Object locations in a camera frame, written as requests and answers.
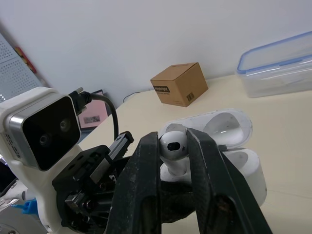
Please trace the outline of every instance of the earbud charging case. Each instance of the earbud charging case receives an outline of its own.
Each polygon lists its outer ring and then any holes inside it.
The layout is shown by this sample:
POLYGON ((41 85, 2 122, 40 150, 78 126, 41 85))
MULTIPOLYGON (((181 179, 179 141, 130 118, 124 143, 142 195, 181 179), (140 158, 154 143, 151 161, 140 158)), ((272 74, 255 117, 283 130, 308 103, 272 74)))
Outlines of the earbud charging case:
MULTIPOLYGON (((206 132, 218 145, 225 145, 227 151, 223 153, 233 165, 244 175, 255 199, 262 205, 266 195, 266 183, 258 155, 249 149, 242 148, 250 139, 253 125, 249 117, 236 109, 213 111, 188 118, 167 122, 158 132, 159 137, 170 131, 185 132, 186 128, 193 128, 206 132)), ((161 166, 161 180, 183 181, 191 183, 189 158, 178 161, 186 163, 188 171, 182 176, 172 175, 165 164, 161 166)))

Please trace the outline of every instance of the open charging case lid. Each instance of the open charging case lid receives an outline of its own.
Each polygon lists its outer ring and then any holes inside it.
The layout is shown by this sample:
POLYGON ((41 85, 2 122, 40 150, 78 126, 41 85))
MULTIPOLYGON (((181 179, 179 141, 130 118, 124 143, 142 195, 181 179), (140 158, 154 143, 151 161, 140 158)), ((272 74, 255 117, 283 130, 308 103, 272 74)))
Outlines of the open charging case lid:
POLYGON ((243 146, 253 132, 252 122, 244 112, 224 109, 167 122, 158 135, 161 137, 170 131, 185 132, 186 128, 207 133, 218 145, 225 145, 227 149, 243 146))

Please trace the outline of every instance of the white table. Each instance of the white table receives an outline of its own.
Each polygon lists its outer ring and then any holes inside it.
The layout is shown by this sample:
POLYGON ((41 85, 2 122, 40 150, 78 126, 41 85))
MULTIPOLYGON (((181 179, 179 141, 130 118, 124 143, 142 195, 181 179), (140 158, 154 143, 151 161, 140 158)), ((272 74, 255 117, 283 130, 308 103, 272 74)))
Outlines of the white table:
MULTIPOLYGON (((236 76, 208 81, 209 90, 189 107, 162 104, 155 91, 133 95, 117 109, 120 132, 136 140, 158 131, 167 121, 223 108, 237 108, 253 122, 253 136, 245 147, 260 156, 268 188, 261 210, 274 234, 312 233, 312 91, 248 98, 236 76)), ((109 117, 81 144, 88 149, 113 142, 109 117)), ((162 225, 163 234, 198 233, 195 213, 174 224, 162 225)))

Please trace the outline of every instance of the earbud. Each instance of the earbud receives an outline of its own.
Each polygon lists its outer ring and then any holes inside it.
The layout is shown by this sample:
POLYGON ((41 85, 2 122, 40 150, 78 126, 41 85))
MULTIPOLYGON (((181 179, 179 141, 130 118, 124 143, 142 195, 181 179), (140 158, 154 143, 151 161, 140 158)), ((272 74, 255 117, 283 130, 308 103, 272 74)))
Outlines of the earbud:
POLYGON ((186 134, 179 131, 167 132, 160 138, 161 160, 168 167, 170 174, 182 176, 187 171, 185 162, 180 161, 188 155, 186 134))
POLYGON ((167 132, 160 138, 160 155, 177 161, 188 155, 186 134, 180 131, 167 132))

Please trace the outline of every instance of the blue container lid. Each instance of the blue container lid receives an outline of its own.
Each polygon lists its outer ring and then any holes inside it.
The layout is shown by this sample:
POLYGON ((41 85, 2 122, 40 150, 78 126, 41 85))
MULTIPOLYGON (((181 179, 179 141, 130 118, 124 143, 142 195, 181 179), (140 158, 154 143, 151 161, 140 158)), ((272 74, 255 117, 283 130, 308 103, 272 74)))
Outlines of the blue container lid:
POLYGON ((245 52, 237 67, 238 74, 298 63, 312 58, 312 32, 276 41, 245 52))

